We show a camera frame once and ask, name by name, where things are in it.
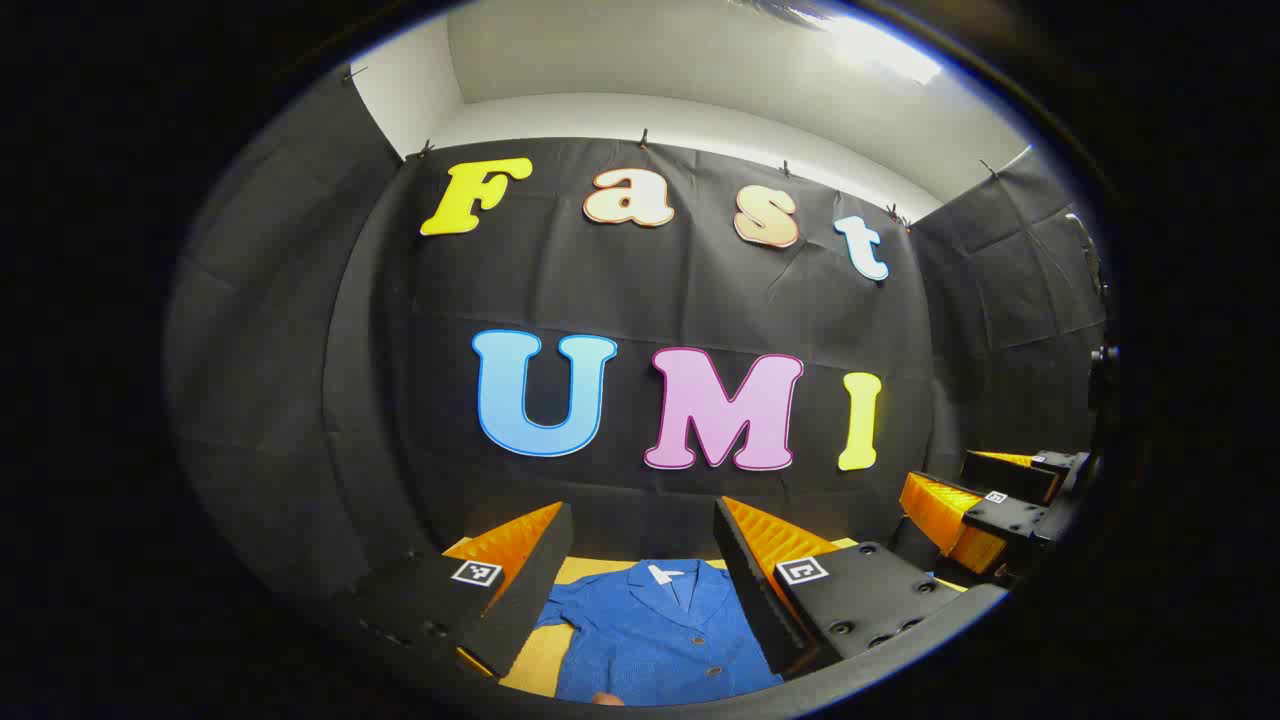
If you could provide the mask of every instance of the yellow letter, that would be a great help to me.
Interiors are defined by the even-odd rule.
[[[796,202],[781,190],[749,184],[737,191],[737,209],[733,229],[748,242],[788,247],[800,237],[800,228],[791,219]]]
[[[485,210],[493,210],[502,195],[507,192],[507,176],[525,179],[534,172],[529,158],[509,158],[507,160],[485,160],[483,163],[460,163],[449,168],[453,179],[444,188],[444,197],[435,214],[422,223],[422,234],[452,234],[471,232],[480,219],[471,214],[471,204],[476,200]],[[484,182],[489,173],[507,173]]]
[[[630,187],[614,187],[630,181]],[[655,228],[676,217],[667,205],[667,181],[653,170],[621,168],[595,176],[596,190],[582,201],[582,211],[598,223],[635,222]]]
[[[841,470],[864,470],[876,464],[872,430],[876,428],[876,396],[879,378],[870,373],[849,373],[845,389],[849,391],[849,443],[840,454]]]

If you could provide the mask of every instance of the yellow table surface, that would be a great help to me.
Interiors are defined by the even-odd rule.
[[[453,544],[457,547],[468,539],[471,538],[462,538]],[[832,542],[840,547],[858,544],[849,538],[840,538]],[[636,562],[639,560],[593,560],[590,557],[568,556],[564,559],[564,564],[561,565],[559,573],[556,574],[556,584],[567,585],[586,575],[626,570]],[[712,568],[724,569],[723,560],[708,560],[707,564]],[[957,591],[964,591],[964,588],[946,580],[938,582]],[[525,641],[525,647],[521,648],[520,655],[516,656],[516,664],[512,665],[511,673],[500,680],[500,684],[527,693],[556,697],[556,683],[559,680],[561,662],[564,661],[564,653],[568,652],[568,643],[572,639],[573,626],[568,624],[535,629],[530,633],[529,639]]]

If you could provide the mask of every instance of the letter m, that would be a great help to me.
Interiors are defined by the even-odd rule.
[[[756,357],[732,400],[724,392],[712,359],[692,347],[668,347],[653,356],[653,365],[666,379],[658,445],[644,461],[659,470],[682,470],[694,464],[686,446],[694,427],[703,455],[713,466],[728,456],[742,430],[746,443],[733,455],[744,470],[781,470],[791,465],[787,427],[791,395],[804,374],[804,363],[788,355]]]

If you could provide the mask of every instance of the letter f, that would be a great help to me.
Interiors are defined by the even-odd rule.
[[[490,173],[499,174],[485,182]],[[529,158],[507,160],[485,160],[483,163],[461,163],[449,168],[449,187],[435,209],[435,214],[422,223],[422,234],[452,234],[471,232],[480,219],[471,214],[471,204],[480,201],[480,208],[493,210],[507,192],[507,176],[525,179],[534,173]]]

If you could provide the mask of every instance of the black fabric backdrop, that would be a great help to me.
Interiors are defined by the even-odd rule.
[[[411,156],[397,174],[398,159],[340,73],[273,123],[214,188],[175,279],[166,343],[192,482],[276,589],[321,596],[401,547],[443,548],[557,500],[575,506],[573,552],[596,557],[718,556],[710,516],[719,495],[827,537],[887,541],[908,470],[954,474],[964,448],[1087,445],[1101,307],[1083,233],[1062,214],[1091,222],[1034,154],[911,233],[832,188],[664,145],[488,142]],[[518,156],[532,160],[532,176],[477,210],[476,229],[419,234],[449,167]],[[667,179],[672,222],[585,218],[591,179],[622,167]],[[735,196],[746,184],[795,199],[794,246],[737,237]],[[832,227],[849,215],[879,233],[874,252],[891,268],[883,283],[852,268]],[[526,406],[544,424],[567,410],[559,338],[618,342],[588,447],[529,457],[483,433],[471,338],[493,328],[543,341]],[[800,357],[794,464],[710,468],[694,439],[692,468],[646,466],[663,397],[650,359],[671,346],[708,351],[730,392],[759,355]],[[850,372],[883,382],[878,457],[841,471]],[[370,397],[357,397],[365,387]],[[372,462],[383,451],[360,438],[379,432],[392,437],[372,445],[394,457]]]
[[[246,565],[301,596],[369,568],[325,441],[321,374],[352,245],[399,158],[346,72],[300,96],[211,188],[179,258],[165,337],[192,484]]]
[[[937,374],[927,471],[955,477],[966,448],[1088,450],[1098,232],[1034,150],[913,227]]]
[[[465,234],[415,237],[388,266],[411,275],[411,346],[393,361],[399,423],[421,502],[447,541],[474,536],[535,507],[573,503],[573,551],[598,557],[718,556],[713,498],[731,495],[827,537],[886,538],[909,469],[924,459],[933,378],[928,307],[905,229],[856,197],[780,170],[682,147],[613,140],[522,140],[434,150],[411,159],[417,213],[388,228],[416,236],[457,163],[529,158],[532,176],[477,211]],[[667,179],[676,217],[645,228],[596,224],[582,213],[593,178],[613,168]],[[746,243],[732,227],[746,184],[788,192],[800,240],[785,250]],[[876,255],[891,268],[882,286],[849,260],[833,222],[860,215],[881,233]],[[600,429],[579,452],[527,457],[498,447],[476,416],[475,333],[517,328],[543,351],[530,361],[527,413],[556,424],[568,405],[566,334],[618,342],[605,365]],[[794,464],[748,471],[700,459],[655,470],[643,454],[658,437],[663,347],[699,347],[733,392],[763,354],[805,364],[796,382],[788,445]],[[879,377],[876,465],[841,471],[849,432],[850,372]]]

